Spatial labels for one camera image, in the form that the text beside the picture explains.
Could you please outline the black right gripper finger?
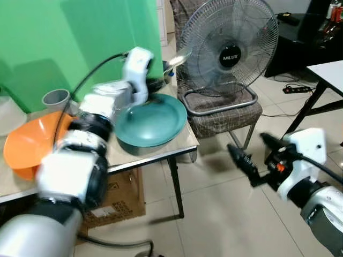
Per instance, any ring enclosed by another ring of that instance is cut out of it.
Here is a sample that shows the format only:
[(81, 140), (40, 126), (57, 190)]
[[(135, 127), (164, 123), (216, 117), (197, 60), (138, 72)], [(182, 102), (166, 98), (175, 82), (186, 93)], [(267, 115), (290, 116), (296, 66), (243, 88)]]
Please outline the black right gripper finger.
[(247, 176), (251, 186), (260, 186), (267, 182), (266, 177), (260, 176), (251, 156), (246, 154), (242, 148), (235, 145), (227, 145), (227, 150), (234, 165)]
[(279, 153), (285, 151), (285, 143), (269, 133), (261, 133), (260, 138), (264, 142), (265, 146), (272, 152), (272, 153)]

